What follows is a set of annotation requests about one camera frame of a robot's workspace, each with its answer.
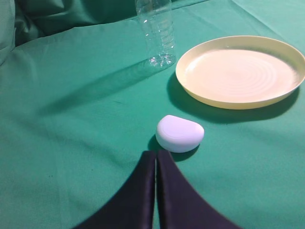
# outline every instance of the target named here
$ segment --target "white object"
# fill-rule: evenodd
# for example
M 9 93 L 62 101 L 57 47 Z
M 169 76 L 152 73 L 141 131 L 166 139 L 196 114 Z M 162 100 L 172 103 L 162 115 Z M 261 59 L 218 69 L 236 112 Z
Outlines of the white object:
M 266 37 L 223 37 L 186 52 L 176 75 L 200 102 L 252 109 L 289 96 L 305 79 L 305 57 L 289 44 Z
M 173 153 L 184 153 L 195 149 L 204 136 L 204 129 L 198 123 L 167 115 L 157 125 L 158 143 Z

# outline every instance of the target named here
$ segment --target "green fabric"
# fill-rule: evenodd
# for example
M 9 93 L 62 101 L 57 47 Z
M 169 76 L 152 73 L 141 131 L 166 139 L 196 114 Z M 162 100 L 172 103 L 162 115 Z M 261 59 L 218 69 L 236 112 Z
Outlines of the green fabric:
M 15 46 L 14 0 L 0 0 L 0 65 Z
M 18 4 L 16 4 L 15 9 L 16 46 L 44 36 L 43 32 L 37 28 L 33 21 L 22 12 Z
M 135 0 L 16 0 L 24 13 L 46 35 L 73 27 L 105 24 L 134 17 Z M 173 8 L 204 0 L 173 0 Z
M 303 9 L 303 0 L 209 0 L 176 9 L 178 57 L 241 34 L 305 53 Z M 303 229 L 304 85 L 266 108 L 222 110 L 192 99 L 174 66 L 142 74 L 143 59 L 135 19 L 74 28 L 11 52 L 0 66 L 1 228 L 68 229 L 87 218 L 143 150 L 158 148 L 156 125 L 171 114 L 205 128 L 197 152 L 174 158 L 212 206 L 245 229 Z

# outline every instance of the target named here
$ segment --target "plate rim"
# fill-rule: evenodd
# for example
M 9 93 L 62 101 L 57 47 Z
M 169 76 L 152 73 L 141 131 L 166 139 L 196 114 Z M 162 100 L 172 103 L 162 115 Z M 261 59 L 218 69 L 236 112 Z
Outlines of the plate rim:
M 215 103 L 221 103 L 223 104 L 224 106 L 215 106 L 215 107 L 219 107 L 219 108 L 224 108 L 224 109 L 236 109 L 236 110 L 244 110 L 244 109 L 253 109 L 253 108 L 259 108 L 259 107 L 264 107 L 264 106 L 268 106 L 268 105 L 271 105 L 271 104 L 274 104 L 274 103 L 277 103 L 285 98 L 287 98 L 290 94 L 292 94 L 302 83 L 303 81 L 305 80 L 305 74 L 301 77 L 301 80 L 300 82 L 294 87 L 292 88 L 291 90 L 285 92 L 284 94 L 281 94 L 279 96 L 276 96 L 276 97 L 273 97 L 273 98 L 268 98 L 268 99 L 263 99 L 263 100 L 259 100 L 259 101 L 251 101 L 251 102 L 226 102 L 226 101 L 221 101 L 221 100 L 215 100 L 215 99 L 210 99 L 208 97 L 202 97 L 200 95 L 197 95 L 196 93 L 192 92 L 191 90 L 189 90 L 182 82 L 181 82 L 181 78 L 182 76 L 179 76 L 179 72 L 178 72 L 178 68 L 179 68 L 179 65 L 180 63 L 183 61 L 183 59 L 185 58 L 185 56 L 191 52 L 192 50 L 196 49 L 197 47 L 199 46 L 202 46 L 202 45 L 205 45 L 207 43 L 210 43 L 210 42 L 214 42 L 216 40 L 222 40 L 222 39 L 228 39 L 228 38 L 257 38 L 257 39 L 267 39 L 267 40 L 270 40 L 270 41 L 274 41 L 274 42 L 279 42 L 287 47 L 289 47 L 290 49 L 293 49 L 295 52 L 297 52 L 302 58 L 302 61 L 304 62 L 304 65 L 305 65 L 305 56 L 297 49 L 295 48 L 294 46 L 286 43 L 286 42 L 283 42 L 283 41 L 280 41 L 280 40 L 277 40 L 277 39 L 273 39 L 273 38 L 269 38 L 269 37 L 264 37 L 264 36 L 254 36 L 254 35 L 236 35 L 236 36 L 225 36 L 225 37 L 219 37 L 219 38 L 215 38 L 215 39 L 212 39 L 212 40 L 208 40 L 208 41 L 205 41 L 205 42 L 202 42 L 192 48 L 190 48 L 188 51 L 186 51 L 181 57 L 180 59 L 178 60 L 177 62 L 177 65 L 176 65 L 176 68 L 175 68 L 175 73 L 176 73 L 176 78 L 179 82 L 179 84 L 184 88 L 184 90 L 191 96 L 193 97 L 194 99 L 198 100 L 199 102 L 201 103 L 204 103 L 204 104 L 207 104 L 207 105 L 211 105 L 211 106 L 215 106 L 211 103 L 206 103 L 206 102 L 203 102 L 203 100 L 208 100 L 208 101 L 211 101 L 211 102 L 215 102 Z M 234 105 L 236 106 L 242 106 L 242 105 L 254 105 L 253 107 L 250 106 L 250 108 L 230 108 L 230 107 L 234 107 Z

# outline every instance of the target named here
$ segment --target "table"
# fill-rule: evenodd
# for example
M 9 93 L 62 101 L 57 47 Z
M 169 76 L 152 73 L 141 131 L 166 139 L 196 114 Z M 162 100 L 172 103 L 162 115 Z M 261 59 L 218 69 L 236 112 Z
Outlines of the table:
M 209 0 L 173 11 L 178 57 L 229 35 L 276 38 L 305 54 L 303 0 Z M 200 123 L 196 152 L 174 155 L 213 207 L 245 229 L 305 225 L 304 85 L 269 107 L 204 105 L 175 66 L 143 74 L 135 18 L 73 28 L 16 47 L 0 67 L 0 225 L 68 229 L 99 209 L 156 150 L 171 114 Z M 155 217 L 155 228 L 158 219 Z

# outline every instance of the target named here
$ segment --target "plastic water bottle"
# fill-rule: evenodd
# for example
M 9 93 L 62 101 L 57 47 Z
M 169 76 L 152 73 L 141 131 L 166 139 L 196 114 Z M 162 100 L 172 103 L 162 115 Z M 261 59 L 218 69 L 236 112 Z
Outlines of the plastic water bottle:
M 154 66 L 176 62 L 171 0 L 135 0 L 139 22 L 145 34 L 149 61 Z

